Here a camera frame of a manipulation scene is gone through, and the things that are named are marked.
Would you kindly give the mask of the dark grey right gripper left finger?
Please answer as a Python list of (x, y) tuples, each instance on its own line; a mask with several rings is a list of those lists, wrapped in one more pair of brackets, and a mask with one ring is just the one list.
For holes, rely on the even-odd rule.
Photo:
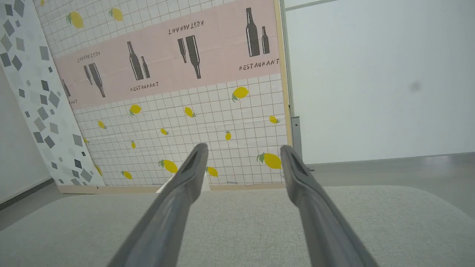
[(202, 192), (208, 146), (197, 144), (126, 238), (109, 267), (174, 267), (191, 205)]

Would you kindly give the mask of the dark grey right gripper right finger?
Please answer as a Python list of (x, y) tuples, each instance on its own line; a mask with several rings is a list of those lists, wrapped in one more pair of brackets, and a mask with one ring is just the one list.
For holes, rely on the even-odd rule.
[(313, 267), (376, 267), (378, 263), (292, 146), (280, 148), (287, 194), (299, 209)]

